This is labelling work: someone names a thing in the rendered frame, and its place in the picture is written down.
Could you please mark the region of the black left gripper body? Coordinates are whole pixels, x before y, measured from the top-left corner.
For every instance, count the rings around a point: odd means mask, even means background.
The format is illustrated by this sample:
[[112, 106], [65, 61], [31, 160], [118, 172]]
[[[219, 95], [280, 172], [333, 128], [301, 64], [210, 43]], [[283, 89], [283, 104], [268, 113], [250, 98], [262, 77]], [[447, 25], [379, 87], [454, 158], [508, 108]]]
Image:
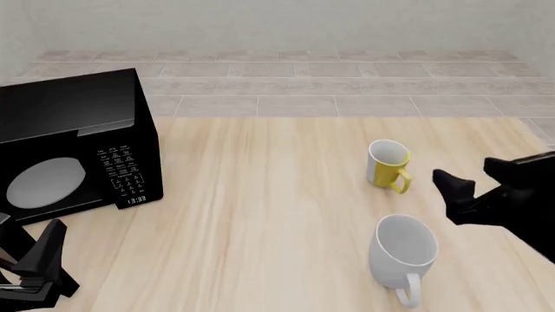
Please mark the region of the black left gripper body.
[[11, 283], [0, 270], [0, 299], [16, 302], [52, 301], [59, 296], [71, 297], [80, 287], [64, 269], [57, 277], [35, 274], [19, 277], [19, 284]]

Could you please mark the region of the black microwave oven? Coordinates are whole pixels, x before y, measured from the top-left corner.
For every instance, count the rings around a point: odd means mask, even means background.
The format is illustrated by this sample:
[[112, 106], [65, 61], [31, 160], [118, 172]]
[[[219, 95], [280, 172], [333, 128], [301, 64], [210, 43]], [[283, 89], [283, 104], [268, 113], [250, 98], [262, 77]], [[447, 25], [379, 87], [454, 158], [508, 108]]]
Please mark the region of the black microwave oven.
[[[84, 177], [65, 197], [45, 198], [32, 166], [67, 158]], [[135, 69], [0, 87], [0, 212], [22, 225], [114, 205], [124, 210], [164, 195], [159, 136]]]

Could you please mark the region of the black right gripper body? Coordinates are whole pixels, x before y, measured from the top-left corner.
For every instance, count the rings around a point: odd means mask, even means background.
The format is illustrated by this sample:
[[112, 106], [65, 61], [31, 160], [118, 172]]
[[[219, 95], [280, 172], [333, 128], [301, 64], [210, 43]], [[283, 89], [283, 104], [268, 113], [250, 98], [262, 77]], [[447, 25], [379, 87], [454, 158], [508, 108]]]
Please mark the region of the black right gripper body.
[[555, 227], [555, 185], [522, 188], [500, 185], [474, 198], [475, 204], [464, 224]]

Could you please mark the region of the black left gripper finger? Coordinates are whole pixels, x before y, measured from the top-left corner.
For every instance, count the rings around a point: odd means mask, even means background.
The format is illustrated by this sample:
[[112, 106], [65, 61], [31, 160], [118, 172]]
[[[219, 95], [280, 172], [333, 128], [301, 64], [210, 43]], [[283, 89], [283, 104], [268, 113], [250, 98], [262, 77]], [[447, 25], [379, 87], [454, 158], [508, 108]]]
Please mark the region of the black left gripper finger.
[[10, 215], [0, 212], [0, 258], [17, 263], [27, 253], [27, 232]]
[[46, 282], [62, 282], [62, 247], [67, 226], [53, 219], [31, 249], [11, 267], [21, 277], [41, 277]]

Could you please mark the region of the white round turntable plate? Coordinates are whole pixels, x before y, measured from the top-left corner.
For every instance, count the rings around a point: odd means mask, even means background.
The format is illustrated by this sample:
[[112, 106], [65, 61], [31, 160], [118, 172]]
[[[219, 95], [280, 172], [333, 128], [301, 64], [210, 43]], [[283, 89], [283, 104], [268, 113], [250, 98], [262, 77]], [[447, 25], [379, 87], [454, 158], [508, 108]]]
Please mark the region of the white round turntable plate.
[[75, 158], [53, 158], [19, 173], [8, 186], [11, 205], [24, 210], [46, 207], [65, 199], [84, 181], [86, 171]]

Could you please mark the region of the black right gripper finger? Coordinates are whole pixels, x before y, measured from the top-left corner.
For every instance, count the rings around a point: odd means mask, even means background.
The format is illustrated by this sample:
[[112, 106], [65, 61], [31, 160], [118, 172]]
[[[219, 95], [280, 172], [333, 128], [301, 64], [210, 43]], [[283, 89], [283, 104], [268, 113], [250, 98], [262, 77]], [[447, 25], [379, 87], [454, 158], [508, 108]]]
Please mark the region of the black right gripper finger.
[[475, 204], [475, 181], [460, 179], [441, 169], [434, 169], [432, 180], [445, 205], [446, 217], [456, 225], [464, 224]]
[[555, 151], [514, 160], [485, 158], [483, 171], [502, 185], [554, 186]]

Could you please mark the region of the yellow and white mug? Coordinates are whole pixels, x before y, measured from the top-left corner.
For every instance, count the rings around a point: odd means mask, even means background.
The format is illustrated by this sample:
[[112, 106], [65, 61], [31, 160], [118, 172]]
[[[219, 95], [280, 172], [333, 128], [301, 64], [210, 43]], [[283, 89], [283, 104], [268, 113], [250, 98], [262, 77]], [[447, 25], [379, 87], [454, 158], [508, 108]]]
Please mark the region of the yellow and white mug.
[[368, 147], [367, 180], [373, 186], [404, 194], [412, 181], [405, 169], [409, 161], [410, 152], [400, 142], [376, 140]]

